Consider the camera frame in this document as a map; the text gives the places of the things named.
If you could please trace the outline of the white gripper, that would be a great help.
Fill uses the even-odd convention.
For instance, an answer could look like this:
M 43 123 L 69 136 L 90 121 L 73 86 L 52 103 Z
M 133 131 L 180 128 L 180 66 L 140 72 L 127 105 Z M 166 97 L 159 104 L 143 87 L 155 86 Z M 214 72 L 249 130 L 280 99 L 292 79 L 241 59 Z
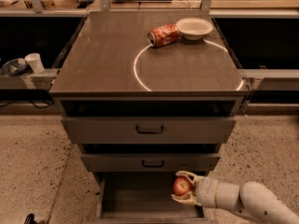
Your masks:
M 209 177 L 201 177 L 189 171 L 177 171 L 177 177 L 185 177 L 189 182 L 195 186 L 195 196 L 188 192 L 182 196 L 175 194 L 171 198 L 178 203 L 187 205 L 200 205 L 205 208 L 216 208 L 216 196 L 219 181 Z

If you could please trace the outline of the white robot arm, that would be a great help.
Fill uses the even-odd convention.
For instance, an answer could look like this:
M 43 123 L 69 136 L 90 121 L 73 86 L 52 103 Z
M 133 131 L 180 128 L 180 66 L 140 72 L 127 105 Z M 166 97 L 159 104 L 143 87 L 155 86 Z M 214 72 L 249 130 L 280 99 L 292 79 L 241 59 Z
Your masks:
M 238 186 L 188 171 L 176 176 L 171 198 L 178 203 L 225 210 L 256 224 L 299 224 L 299 216 L 263 184 Z

